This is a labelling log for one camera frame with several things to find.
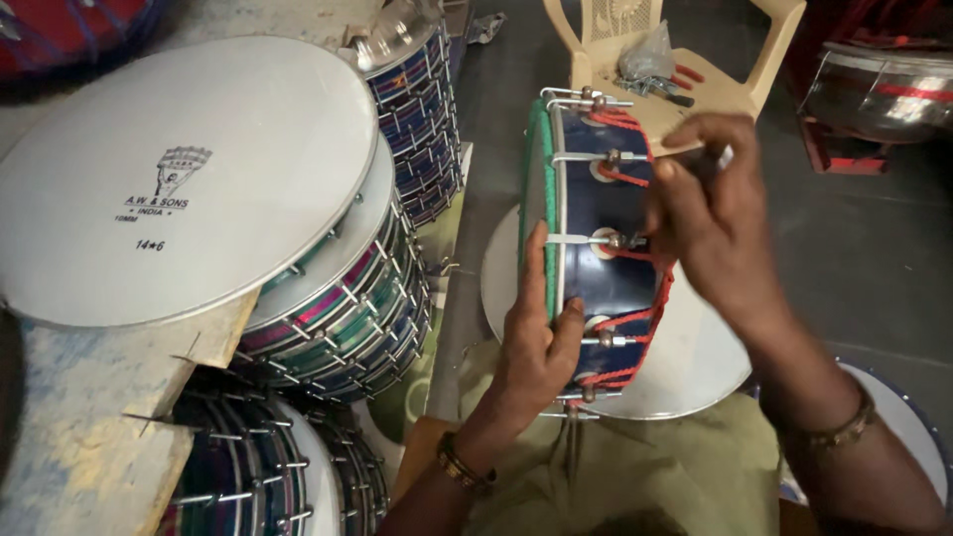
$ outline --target red drum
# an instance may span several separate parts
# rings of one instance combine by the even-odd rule
[[[0,81],[98,63],[141,41],[164,0],[0,0]]]

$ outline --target chair seat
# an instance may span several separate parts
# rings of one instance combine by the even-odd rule
[[[705,77],[704,82],[695,82],[683,74],[677,76],[694,86],[692,90],[678,88],[676,94],[690,96],[695,99],[695,105],[684,108],[665,100],[655,92],[646,97],[629,93],[613,83],[614,78],[608,78],[607,72],[615,69],[600,69],[593,72],[593,89],[611,94],[619,100],[634,101],[635,104],[625,111],[632,115],[642,125],[645,135],[649,138],[652,153],[655,156],[667,155],[687,148],[666,149],[661,146],[661,139],[672,132],[686,117],[702,112],[747,113],[752,117],[758,116],[758,108],[751,100],[750,92],[743,85],[736,82],[731,76],[721,72],[705,58],[687,49],[672,51],[676,63],[695,70]]]

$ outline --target gray floor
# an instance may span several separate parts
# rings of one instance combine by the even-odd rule
[[[570,20],[571,0],[564,0]],[[472,46],[457,89],[463,139],[475,143],[429,411],[455,415],[456,366],[493,336],[479,270],[497,222],[517,203],[523,129],[543,86],[565,85],[569,59],[539,0],[477,0],[509,22]],[[669,0],[673,46],[743,79],[768,21],[745,0]],[[872,366],[906,390],[953,445],[953,210],[950,146],[899,148],[883,176],[816,175],[776,86],[758,121],[774,247],[788,297],[836,355]]]

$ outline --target plastic chair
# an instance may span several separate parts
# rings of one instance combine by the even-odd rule
[[[684,108],[649,93],[640,97],[615,85],[618,57],[623,50],[642,41],[659,25],[661,0],[579,0],[582,6],[582,38],[569,26],[559,0],[542,0],[559,38],[572,56],[571,86],[584,86],[608,93],[619,100],[634,101],[626,111],[637,119],[649,138],[654,155],[666,155],[685,148],[666,149],[661,139],[688,115],[700,112],[748,113],[758,117],[778,67],[801,20],[803,0],[751,0],[771,17],[771,31],[764,41],[754,69],[743,84],[687,49],[672,51],[675,61],[704,76],[704,82],[680,78],[693,84],[692,90],[677,94],[693,97],[695,105]]]

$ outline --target bracelet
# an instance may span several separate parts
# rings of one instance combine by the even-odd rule
[[[447,473],[447,476],[454,479],[454,482],[460,484],[460,487],[467,491],[474,491],[478,494],[484,494],[490,491],[493,482],[497,479],[497,471],[490,470],[486,478],[477,475],[473,469],[467,467],[454,452],[454,432],[446,432],[440,438],[440,443],[436,446],[436,460],[440,467]]]
[[[874,405],[874,399],[870,398],[870,393],[863,388],[859,381],[856,382],[858,390],[861,391],[861,407],[858,408],[854,417],[838,428],[833,430],[824,430],[821,432],[805,432],[808,444],[815,450],[831,450],[842,444],[856,443],[861,439],[867,426],[877,420],[877,408]]]

